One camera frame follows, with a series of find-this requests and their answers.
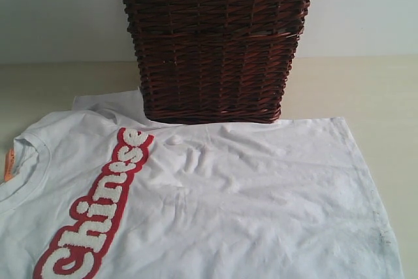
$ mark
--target white wall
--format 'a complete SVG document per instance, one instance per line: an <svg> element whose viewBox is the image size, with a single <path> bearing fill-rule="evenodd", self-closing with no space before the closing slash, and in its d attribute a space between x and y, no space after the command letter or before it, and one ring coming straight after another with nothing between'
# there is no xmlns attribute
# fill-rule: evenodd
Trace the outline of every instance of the white wall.
<svg viewBox="0 0 418 279"><path fill-rule="evenodd" d="M312 0L299 57L418 54L418 0ZM122 0L0 0L0 63L131 61Z"/></svg>

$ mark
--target white t-shirt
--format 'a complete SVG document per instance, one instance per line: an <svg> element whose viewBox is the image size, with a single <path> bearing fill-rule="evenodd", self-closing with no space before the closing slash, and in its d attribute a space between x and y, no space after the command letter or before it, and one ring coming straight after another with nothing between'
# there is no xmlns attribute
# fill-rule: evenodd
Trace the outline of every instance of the white t-shirt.
<svg viewBox="0 0 418 279"><path fill-rule="evenodd" d="M343 119L169 126L117 111L49 114L15 140L0 278L403 278Z"/></svg>

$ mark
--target beige table surface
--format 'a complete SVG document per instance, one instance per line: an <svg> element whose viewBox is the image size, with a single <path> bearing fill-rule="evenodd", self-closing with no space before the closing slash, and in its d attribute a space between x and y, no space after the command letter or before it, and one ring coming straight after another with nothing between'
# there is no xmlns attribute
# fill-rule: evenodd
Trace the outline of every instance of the beige table surface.
<svg viewBox="0 0 418 279"><path fill-rule="evenodd" d="M0 66L0 156L28 125L70 109L75 95L137 84L135 63ZM418 56L296 59L282 107L282 118L347 119L389 213L405 278L418 278Z"/></svg>

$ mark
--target wicker basket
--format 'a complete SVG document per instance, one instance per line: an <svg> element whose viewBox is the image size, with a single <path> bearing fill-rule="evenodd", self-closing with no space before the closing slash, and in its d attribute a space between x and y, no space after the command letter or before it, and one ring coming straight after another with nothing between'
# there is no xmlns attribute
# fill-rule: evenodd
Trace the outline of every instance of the wicker basket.
<svg viewBox="0 0 418 279"><path fill-rule="evenodd" d="M273 122L310 0L124 0L144 110L160 122Z"/></svg>

